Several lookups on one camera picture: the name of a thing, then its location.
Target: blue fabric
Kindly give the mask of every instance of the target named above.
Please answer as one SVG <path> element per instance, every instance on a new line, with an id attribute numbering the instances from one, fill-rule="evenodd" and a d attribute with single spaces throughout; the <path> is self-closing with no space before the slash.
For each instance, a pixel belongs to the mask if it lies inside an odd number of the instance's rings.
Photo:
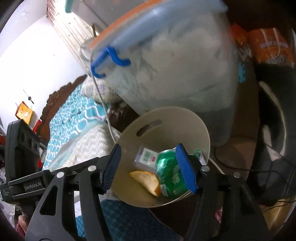
<path id="1" fill-rule="evenodd" d="M 104 200 L 101 207 L 113 241 L 179 241 L 179 236 L 147 208 L 116 200 Z M 76 218 L 76 225 L 78 235 L 85 237 L 81 216 Z"/>
<path id="2" fill-rule="evenodd" d="M 49 123 L 50 140 L 43 169 L 49 168 L 61 146 L 81 133 L 88 123 L 105 120 L 102 105 L 82 96 L 81 86 L 75 88 Z"/>

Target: bin handle hole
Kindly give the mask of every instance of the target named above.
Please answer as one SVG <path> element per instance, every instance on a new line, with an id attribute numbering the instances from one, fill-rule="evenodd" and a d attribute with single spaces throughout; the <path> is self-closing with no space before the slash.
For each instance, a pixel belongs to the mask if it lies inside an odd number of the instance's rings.
<path id="1" fill-rule="evenodd" d="M 137 137 L 141 137 L 144 135 L 148 130 L 152 129 L 153 127 L 157 127 L 161 125 L 163 122 L 161 119 L 151 121 L 149 124 L 143 126 L 141 129 L 137 131 Z"/>

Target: pillow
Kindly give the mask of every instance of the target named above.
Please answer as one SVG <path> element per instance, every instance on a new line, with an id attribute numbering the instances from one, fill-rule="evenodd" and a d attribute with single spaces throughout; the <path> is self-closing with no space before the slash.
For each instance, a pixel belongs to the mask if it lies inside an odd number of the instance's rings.
<path id="1" fill-rule="evenodd" d="M 122 98 L 118 94 L 116 94 L 115 91 L 103 79 L 95 79 L 102 99 L 106 104 L 113 104 L 122 101 Z M 92 78 L 89 76 L 87 76 L 87 78 L 83 82 L 80 94 L 92 98 L 97 102 L 100 102 L 95 84 Z"/>

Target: metal screw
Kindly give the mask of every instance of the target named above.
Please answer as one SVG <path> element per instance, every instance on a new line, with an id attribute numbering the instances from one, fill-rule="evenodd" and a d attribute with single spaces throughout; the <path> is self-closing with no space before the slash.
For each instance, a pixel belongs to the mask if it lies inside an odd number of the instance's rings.
<path id="1" fill-rule="evenodd" d="M 89 166 L 88 171 L 93 172 L 96 169 L 96 166 Z"/>
<path id="2" fill-rule="evenodd" d="M 61 177 L 63 177 L 64 176 L 64 173 L 63 172 L 59 172 L 58 174 L 57 174 L 57 178 L 61 178 Z"/>
<path id="3" fill-rule="evenodd" d="M 208 172 L 210 168 L 208 166 L 202 166 L 202 171 Z"/>
<path id="4" fill-rule="evenodd" d="M 240 177 L 241 177 L 241 175 L 240 175 L 239 172 L 234 172 L 234 173 L 233 173 L 233 176 L 236 177 L 236 178 L 240 178 Z"/>

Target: orange packaging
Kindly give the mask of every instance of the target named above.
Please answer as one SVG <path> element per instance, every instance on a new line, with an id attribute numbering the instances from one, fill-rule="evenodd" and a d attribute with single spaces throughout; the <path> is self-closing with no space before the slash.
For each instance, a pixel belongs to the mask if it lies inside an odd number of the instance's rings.
<path id="1" fill-rule="evenodd" d="M 248 33 L 239 25 L 234 23 L 231 26 L 231 33 L 235 39 L 238 54 L 240 55 L 242 61 L 249 61 L 252 59 L 252 50 L 248 44 L 247 38 Z"/>
<path id="2" fill-rule="evenodd" d="M 261 28 L 248 32 L 248 43 L 257 63 L 277 64 L 294 68 L 292 51 L 276 28 Z"/>
<path id="3" fill-rule="evenodd" d="M 18 108 L 17 117 L 23 119 L 28 125 L 30 123 L 32 113 L 33 111 L 28 106 L 21 103 Z"/>

